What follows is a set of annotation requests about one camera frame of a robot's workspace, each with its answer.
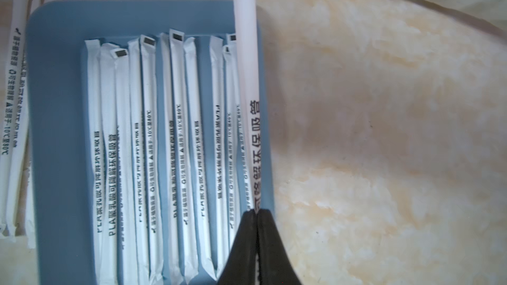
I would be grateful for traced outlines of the blue plastic storage tray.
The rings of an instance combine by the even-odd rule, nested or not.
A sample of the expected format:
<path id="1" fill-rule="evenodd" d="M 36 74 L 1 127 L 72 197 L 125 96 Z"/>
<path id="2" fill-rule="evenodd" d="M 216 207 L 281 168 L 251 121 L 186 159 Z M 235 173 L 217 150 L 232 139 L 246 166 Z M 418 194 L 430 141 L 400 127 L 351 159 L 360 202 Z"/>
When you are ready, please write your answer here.
<path id="1" fill-rule="evenodd" d="M 96 284 L 87 49 L 176 29 L 197 39 L 205 161 L 212 159 L 212 35 L 235 30 L 231 0 L 63 0 L 26 27 L 30 139 L 41 284 Z"/>

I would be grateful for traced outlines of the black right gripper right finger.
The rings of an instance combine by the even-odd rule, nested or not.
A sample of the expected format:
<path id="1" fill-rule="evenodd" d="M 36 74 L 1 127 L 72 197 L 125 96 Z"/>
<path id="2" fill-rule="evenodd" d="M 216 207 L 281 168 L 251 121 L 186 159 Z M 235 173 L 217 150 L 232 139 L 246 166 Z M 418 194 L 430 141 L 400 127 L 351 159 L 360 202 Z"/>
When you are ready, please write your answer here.
<path id="1" fill-rule="evenodd" d="M 290 263 L 274 217 L 267 209 L 257 213 L 257 244 L 260 284 L 302 284 Z"/>

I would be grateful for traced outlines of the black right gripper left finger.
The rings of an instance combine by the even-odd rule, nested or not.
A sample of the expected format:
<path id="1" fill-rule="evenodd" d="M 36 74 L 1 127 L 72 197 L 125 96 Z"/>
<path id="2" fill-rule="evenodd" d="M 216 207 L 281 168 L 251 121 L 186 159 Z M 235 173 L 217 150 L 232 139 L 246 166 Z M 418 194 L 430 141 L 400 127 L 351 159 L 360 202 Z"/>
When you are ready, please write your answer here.
<path id="1" fill-rule="evenodd" d="M 254 285 L 256 283 L 257 214 L 242 215 L 230 255 L 217 284 Z"/>

